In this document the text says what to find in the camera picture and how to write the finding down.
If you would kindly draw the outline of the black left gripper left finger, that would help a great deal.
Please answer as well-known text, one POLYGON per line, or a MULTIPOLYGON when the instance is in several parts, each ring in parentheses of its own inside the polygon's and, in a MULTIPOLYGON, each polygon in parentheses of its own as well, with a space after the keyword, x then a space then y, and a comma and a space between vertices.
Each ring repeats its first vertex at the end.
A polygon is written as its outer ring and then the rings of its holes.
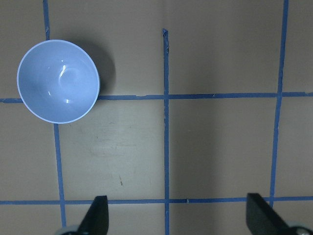
POLYGON ((106 235, 109 229, 107 196, 96 196, 77 229, 78 235, 106 235))

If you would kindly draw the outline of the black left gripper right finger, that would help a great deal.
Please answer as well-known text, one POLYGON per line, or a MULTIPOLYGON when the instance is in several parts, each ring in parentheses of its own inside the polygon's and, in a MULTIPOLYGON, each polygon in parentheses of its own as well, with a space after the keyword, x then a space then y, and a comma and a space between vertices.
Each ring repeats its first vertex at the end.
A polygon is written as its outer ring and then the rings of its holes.
POLYGON ((252 235, 292 235, 293 229, 258 193, 246 196, 246 225, 252 235))

